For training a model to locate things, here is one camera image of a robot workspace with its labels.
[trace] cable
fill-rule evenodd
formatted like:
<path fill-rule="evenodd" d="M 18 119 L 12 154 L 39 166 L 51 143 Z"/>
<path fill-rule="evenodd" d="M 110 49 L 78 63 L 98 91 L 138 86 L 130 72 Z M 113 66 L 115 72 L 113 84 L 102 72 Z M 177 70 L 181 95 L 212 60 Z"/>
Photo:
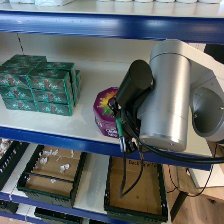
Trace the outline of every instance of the cable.
<path fill-rule="evenodd" d="M 144 167 L 144 158 L 143 158 L 142 152 L 140 152 L 140 150 L 139 150 L 139 155 L 140 155 L 140 158 L 141 158 L 141 170 L 140 170 L 140 173 L 138 175 L 138 178 L 132 184 L 132 186 L 123 193 L 123 190 L 124 190 L 124 187 L 125 187 L 125 183 L 126 183 L 126 158 L 125 158 L 125 153 L 123 153 L 123 166 L 124 166 L 124 169 L 123 169 L 123 179 L 122 179 L 122 182 L 121 182 L 120 194 L 119 194 L 120 198 L 123 198 L 128 192 L 130 192 L 135 187 L 135 185 L 138 183 L 138 181 L 140 180 L 140 178 L 142 176 L 143 167 Z"/>
<path fill-rule="evenodd" d="M 189 157 L 185 157 L 185 156 L 178 156 L 178 155 L 174 155 L 174 154 L 170 154 L 164 151 L 161 151 L 157 148 L 151 147 L 149 145 L 146 145 L 143 141 L 141 141 L 141 139 L 136 135 L 135 131 L 131 128 L 131 125 L 129 123 L 129 120 L 127 118 L 127 114 L 126 111 L 124 111 L 124 117 L 127 123 L 127 126 L 129 128 L 129 130 L 132 132 L 133 136 L 138 140 L 138 142 L 140 142 L 145 148 L 147 148 L 148 150 L 150 150 L 151 152 L 168 158 L 170 160 L 176 160 L 179 162 L 183 162 L 183 163 L 192 163 L 192 164 L 199 164 L 199 165 L 205 165 L 205 164 L 217 164 L 217 163 L 224 163 L 224 157 L 219 157 L 219 158 L 189 158 Z"/>
<path fill-rule="evenodd" d="M 214 152 L 213 158 L 215 158 L 215 155 L 216 155 L 216 149 L 217 149 L 217 144 L 215 145 L 215 152 Z M 171 177 L 171 173 L 170 173 L 170 167 L 169 167 L 169 165 L 168 165 L 168 168 L 169 168 L 170 180 L 171 180 L 171 182 L 172 182 L 172 184 L 173 184 L 173 186 L 174 186 L 174 190 L 177 189 L 177 190 L 180 192 L 179 188 L 178 188 L 178 187 L 174 184 L 174 182 L 173 182 L 173 179 L 172 179 L 172 177 Z M 183 191 L 181 191 L 181 192 L 183 192 L 183 193 L 184 193 L 185 195 L 187 195 L 188 197 L 192 197 L 192 198 L 197 197 L 197 196 L 199 196 L 200 194 L 202 194 L 202 193 L 204 192 L 204 190 L 205 190 L 207 184 L 208 184 L 208 181 L 209 181 L 210 177 L 211 177 L 212 170 L 213 170 L 213 165 L 211 166 L 210 173 L 209 173 L 208 179 L 207 179 L 207 181 L 206 181 L 206 183 L 205 183 L 205 186 L 203 187 L 203 189 L 202 189 L 199 193 L 197 193 L 196 195 L 190 195 L 190 194 L 187 194 L 187 193 L 185 193 L 185 192 L 183 192 Z"/>

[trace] stacked green boxes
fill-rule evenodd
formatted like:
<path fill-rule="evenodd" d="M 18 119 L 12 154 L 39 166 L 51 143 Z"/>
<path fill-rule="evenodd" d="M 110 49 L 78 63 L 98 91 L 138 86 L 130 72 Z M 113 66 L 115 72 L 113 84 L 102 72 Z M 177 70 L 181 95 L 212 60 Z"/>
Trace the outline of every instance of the stacked green boxes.
<path fill-rule="evenodd" d="M 27 76 L 44 56 L 15 55 L 0 67 L 0 94 L 7 109 L 37 111 Z"/>
<path fill-rule="evenodd" d="M 7 109 L 71 116 L 81 91 L 74 63 L 14 55 L 0 67 L 0 94 Z"/>
<path fill-rule="evenodd" d="M 61 70 L 69 72 L 70 83 L 73 93 L 74 106 L 78 103 L 80 91 L 81 91 L 81 73 L 79 70 L 75 70 L 74 63 L 66 62 L 40 62 L 37 66 L 38 69 L 47 70 Z"/>
<path fill-rule="evenodd" d="M 74 101 L 69 72 L 33 69 L 28 80 L 38 111 L 71 116 Z"/>

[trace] white shelf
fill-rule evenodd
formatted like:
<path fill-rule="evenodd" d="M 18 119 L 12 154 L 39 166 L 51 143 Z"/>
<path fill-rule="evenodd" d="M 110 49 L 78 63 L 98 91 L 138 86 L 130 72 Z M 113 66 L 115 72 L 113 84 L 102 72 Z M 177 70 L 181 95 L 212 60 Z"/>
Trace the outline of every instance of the white shelf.
<path fill-rule="evenodd" d="M 43 7 L 34 4 L 0 4 L 0 10 L 24 12 L 54 12 L 54 13 L 88 13 L 113 15 L 146 15 L 146 16 L 174 16 L 174 17 L 224 17 L 224 4 L 193 3 L 139 3 L 77 0 L 60 7 Z"/>

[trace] cardboard tray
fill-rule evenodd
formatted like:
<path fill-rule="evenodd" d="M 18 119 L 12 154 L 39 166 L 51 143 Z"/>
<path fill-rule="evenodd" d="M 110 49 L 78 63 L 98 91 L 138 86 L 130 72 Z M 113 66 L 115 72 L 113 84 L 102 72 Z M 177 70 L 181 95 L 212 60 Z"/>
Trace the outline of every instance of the cardboard tray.
<path fill-rule="evenodd" d="M 19 207 L 19 204 L 17 204 L 17 203 L 0 200 L 0 211 L 1 212 L 15 214 L 18 207 Z"/>
<path fill-rule="evenodd" d="M 23 156 L 29 143 L 13 141 L 0 159 L 0 190 L 8 181 L 16 165 Z"/>
<path fill-rule="evenodd" d="M 20 176 L 20 179 L 17 183 L 17 189 L 19 191 L 23 191 L 31 200 L 72 208 L 74 205 L 76 193 L 79 186 L 79 181 L 80 181 L 82 170 L 84 167 L 86 153 L 82 152 L 80 155 L 80 159 L 79 160 L 76 159 L 76 161 L 74 161 L 77 163 L 76 164 L 77 168 L 75 168 L 76 170 L 74 171 L 74 173 L 71 173 L 72 169 L 69 168 L 68 173 L 70 174 L 70 176 L 68 177 L 70 179 L 68 178 L 66 179 L 62 176 L 62 174 L 59 177 L 57 176 L 58 172 L 56 174 L 56 169 L 54 166 L 52 166 L 51 168 L 50 175 L 49 173 L 46 173 L 47 169 L 44 169 L 44 168 L 42 170 L 40 170 L 39 168 L 36 169 L 36 164 L 39 158 L 43 156 L 42 155 L 43 151 L 46 148 L 57 149 L 54 147 L 38 145 L 30 161 L 27 163 L 25 170 Z M 62 149 L 62 150 L 64 150 L 65 154 L 66 153 L 71 154 L 71 151 L 72 151 L 72 150 L 65 150 L 65 149 Z M 52 179 L 56 180 L 55 185 L 51 183 Z"/>
<path fill-rule="evenodd" d="M 124 191 L 134 183 L 139 171 L 140 161 L 127 159 L 127 178 Z M 122 177 L 122 158 L 111 157 L 104 196 L 104 209 L 109 218 L 140 224 L 168 221 L 161 165 L 144 162 L 144 171 L 138 184 L 120 199 L 119 190 Z"/>
<path fill-rule="evenodd" d="M 82 218 L 60 213 L 60 212 L 54 212 L 47 209 L 42 208 L 36 208 L 34 215 L 36 217 L 41 218 L 46 223 L 51 224 L 81 224 Z"/>

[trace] purple container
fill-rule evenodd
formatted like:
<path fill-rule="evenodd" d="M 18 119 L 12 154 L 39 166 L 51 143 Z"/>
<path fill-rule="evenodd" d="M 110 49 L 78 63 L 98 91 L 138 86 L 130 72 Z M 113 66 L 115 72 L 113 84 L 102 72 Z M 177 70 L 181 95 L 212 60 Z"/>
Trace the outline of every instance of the purple container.
<path fill-rule="evenodd" d="M 117 93 L 117 87 L 111 87 L 100 92 L 93 105 L 95 121 L 103 135 L 118 138 L 115 119 L 111 117 L 112 110 L 108 106 L 108 101 Z"/>

